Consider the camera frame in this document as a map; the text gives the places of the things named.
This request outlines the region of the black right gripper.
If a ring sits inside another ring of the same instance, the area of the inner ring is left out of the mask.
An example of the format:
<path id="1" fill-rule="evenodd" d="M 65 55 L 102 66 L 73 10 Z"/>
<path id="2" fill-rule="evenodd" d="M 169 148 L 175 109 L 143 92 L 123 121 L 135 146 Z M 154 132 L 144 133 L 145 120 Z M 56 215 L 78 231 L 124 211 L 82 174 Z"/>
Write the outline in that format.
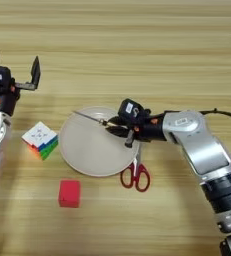
<path id="1" fill-rule="evenodd" d="M 140 142 L 165 141 L 166 138 L 163 132 L 164 117 L 164 113 L 152 115 L 149 109 L 144 109 L 136 117 L 130 118 L 126 122 L 128 129 L 121 126 L 110 126 L 106 130 L 117 137 L 127 137 L 125 146 L 128 148 L 132 147 L 135 140 Z M 111 117 L 108 122 L 119 125 L 120 117 Z"/>

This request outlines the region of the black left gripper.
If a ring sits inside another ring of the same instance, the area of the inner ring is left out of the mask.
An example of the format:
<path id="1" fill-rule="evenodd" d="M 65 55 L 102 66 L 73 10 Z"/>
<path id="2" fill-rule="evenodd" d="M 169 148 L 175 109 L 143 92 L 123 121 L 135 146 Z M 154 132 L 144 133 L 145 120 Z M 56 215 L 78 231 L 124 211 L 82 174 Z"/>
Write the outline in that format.
<path id="1" fill-rule="evenodd" d="M 15 83 L 10 85 L 8 88 L 0 87 L 0 112 L 3 112 L 9 116 L 12 116 L 17 101 L 20 99 L 21 90 L 34 91 L 37 89 L 41 70 L 39 58 L 35 57 L 35 60 L 31 69 L 31 83 Z"/>

